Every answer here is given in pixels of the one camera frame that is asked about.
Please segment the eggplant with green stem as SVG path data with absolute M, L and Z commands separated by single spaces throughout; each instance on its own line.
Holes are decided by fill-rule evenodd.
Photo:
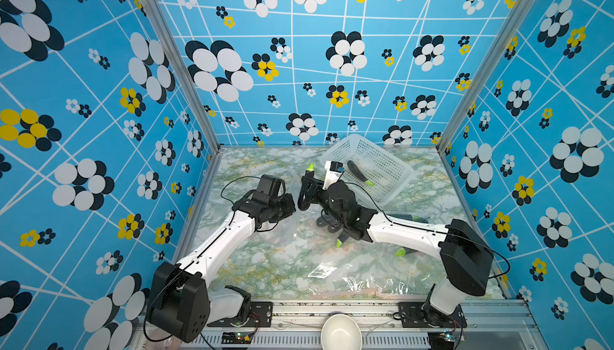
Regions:
M 405 248 L 405 247 L 401 247 L 399 248 L 395 253 L 395 257 L 404 257 L 406 255 L 412 254 L 414 253 L 415 250 L 413 249 L 409 249 L 409 248 Z

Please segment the clear pink-dotted zip bag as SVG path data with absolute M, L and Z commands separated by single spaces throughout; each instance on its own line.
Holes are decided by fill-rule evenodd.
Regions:
M 390 213 L 378 212 L 369 222 L 367 233 L 374 244 L 391 244 L 399 248 L 415 250 L 404 256 L 410 260 L 429 260 L 433 262 L 427 270 L 419 272 L 419 282 L 429 280 L 438 286 L 447 280 L 445 267 L 441 257 L 441 246 L 449 235 L 449 227 L 445 223 L 431 221 L 428 224 L 409 220 L 389 218 Z

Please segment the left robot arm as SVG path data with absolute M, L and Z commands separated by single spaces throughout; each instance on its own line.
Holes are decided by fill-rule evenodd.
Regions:
M 271 175 L 257 180 L 257 188 L 232 202 L 230 214 L 210 238 L 176 264 L 156 269 L 144 323 L 161 330 L 166 340 L 189 343 L 208 324 L 225 319 L 244 324 L 253 318 L 249 292 L 234 286 L 211 292 L 209 286 L 244 241 L 274 229 L 296 211 L 284 180 Z

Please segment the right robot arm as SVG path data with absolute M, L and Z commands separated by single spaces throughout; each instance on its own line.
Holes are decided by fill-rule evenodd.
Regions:
M 494 252 L 463 220 L 447 225 L 402 220 L 376 209 L 361 206 L 345 182 L 325 186 L 325 182 L 302 177 L 297 206 L 305 211 L 312 204 L 321 206 L 320 225 L 339 232 L 338 240 L 396 244 L 422 252 L 443 264 L 445 279 L 431 287 L 416 321 L 432 327 L 464 327 L 458 316 L 466 297 L 484 296 L 490 279 Z

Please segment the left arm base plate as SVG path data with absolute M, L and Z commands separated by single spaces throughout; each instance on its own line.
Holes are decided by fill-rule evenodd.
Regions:
M 269 328 L 273 318 L 273 302 L 252 301 L 241 307 L 231 318 L 222 318 L 208 323 L 210 328 Z

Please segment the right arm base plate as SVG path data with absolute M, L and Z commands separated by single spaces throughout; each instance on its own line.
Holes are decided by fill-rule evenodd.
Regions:
M 404 329 L 465 329 L 467 322 L 460 305 L 450 315 L 427 306 L 423 302 L 399 302 L 393 318 Z

